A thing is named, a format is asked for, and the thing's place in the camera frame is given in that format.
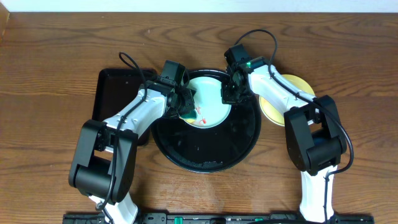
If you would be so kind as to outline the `green and yellow sponge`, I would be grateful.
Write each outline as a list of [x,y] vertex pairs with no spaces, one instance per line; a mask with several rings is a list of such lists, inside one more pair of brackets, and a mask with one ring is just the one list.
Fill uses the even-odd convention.
[[180,119],[183,119],[188,123],[193,123],[197,119],[196,108],[193,108],[186,114],[181,114]]

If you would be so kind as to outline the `pale green plate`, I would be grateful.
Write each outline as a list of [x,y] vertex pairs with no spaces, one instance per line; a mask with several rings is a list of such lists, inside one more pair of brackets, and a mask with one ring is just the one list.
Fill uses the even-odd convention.
[[190,80],[188,87],[195,90],[197,119],[189,125],[206,129],[221,124],[229,115],[231,105],[221,100],[221,82],[211,77],[197,77]]

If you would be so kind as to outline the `yellow plate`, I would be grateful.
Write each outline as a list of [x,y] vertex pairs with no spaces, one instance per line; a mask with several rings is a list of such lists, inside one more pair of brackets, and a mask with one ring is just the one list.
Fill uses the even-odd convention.
[[[289,75],[289,74],[283,74],[282,75],[286,80],[291,82],[293,85],[295,85],[297,88],[303,90],[306,93],[309,93],[311,95],[315,95],[314,90],[312,87],[302,78],[295,76],[295,75]],[[259,105],[261,108],[261,111],[265,115],[265,117],[273,122],[276,125],[279,126],[284,126],[284,117],[282,116],[281,113],[279,113],[265,98],[262,96],[259,97]]]

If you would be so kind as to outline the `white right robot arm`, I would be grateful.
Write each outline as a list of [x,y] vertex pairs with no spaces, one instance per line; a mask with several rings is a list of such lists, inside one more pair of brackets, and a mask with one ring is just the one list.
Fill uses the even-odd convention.
[[329,96],[316,97],[283,77],[273,65],[248,61],[228,65],[222,87],[224,104],[237,104],[253,94],[267,100],[284,117],[288,154],[301,172],[300,213],[306,221],[331,223],[333,178],[341,155],[352,143]]

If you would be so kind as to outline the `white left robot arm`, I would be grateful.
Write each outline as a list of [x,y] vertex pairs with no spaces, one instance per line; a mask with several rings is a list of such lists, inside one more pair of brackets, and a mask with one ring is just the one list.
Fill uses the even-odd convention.
[[68,182],[96,204],[100,223],[134,223],[138,208],[129,189],[134,177],[139,138],[168,111],[190,113],[195,90],[140,89],[119,113],[89,119],[81,128]]

